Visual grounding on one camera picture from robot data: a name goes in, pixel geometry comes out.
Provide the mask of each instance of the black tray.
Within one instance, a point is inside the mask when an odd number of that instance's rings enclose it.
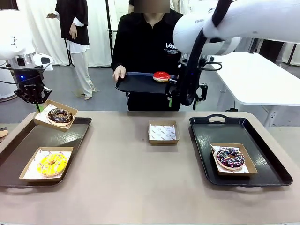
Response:
[[[59,184],[67,174],[91,120],[91,118],[75,118],[73,125],[65,133],[36,125],[32,120],[0,153],[0,187],[32,188]],[[39,147],[73,147],[60,181],[25,182],[19,179],[24,167]]]
[[[143,92],[164,94],[167,83],[157,82],[153,79],[153,74],[128,72],[124,79],[119,79],[116,89],[123,92]]]
[[[212,117],[222,117],[225,122],[210,122]],[[242,187],[287,186],[292,177],[245,118],[228,118],[214,114],[190,118],[207,179],[215,185]],[[210,143],[241,143],[251,157],[257,174],[251,177],[219,176]]]

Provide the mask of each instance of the hand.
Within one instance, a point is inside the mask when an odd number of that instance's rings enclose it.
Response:
[[[57,16],[54,13],[48,13],[47,18],[55,19]]]
[[[78,36],[77,36],[77,28],[76,28],[76,25],[74,23],[72,23],[72,25],[71,25],[70,35],[72,36],[73,40],[75,40],[76,38],[78,38]]]
[[[124,79],[125,77],[125,73],[126,73],[126,69],[123,66],[118,66],[116,68],[116,70],[113,73],[113,77],[115,79],[115,81],[118,81],[119,77],[121,77],[122,79]]]

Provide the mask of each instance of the beige tabletop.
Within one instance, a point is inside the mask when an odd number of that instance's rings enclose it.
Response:
[[[24,224],[268,224],[300,221],[300,169],[262,124],[245,117],[294,181],[288,187],[210,184],[189,133],[190,117],[214,112],[79,112],[92,123],[64,181],[56,187],[0,189],[0,221]],[[32,119],[0,144],[0,151]],[[149,120],[176,120],[177,146],[151,146]]]

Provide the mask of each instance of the chocolate icing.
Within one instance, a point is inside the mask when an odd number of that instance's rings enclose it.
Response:
[[[232,148],[222,148],[217,153],[217,159],[226,167],[237,168],[245,163],[245,157],[239,150]]]
[[[65,109],[52,109],[48,113],[48,118],[55,123],[69,123],[73,120],[73,115]]]

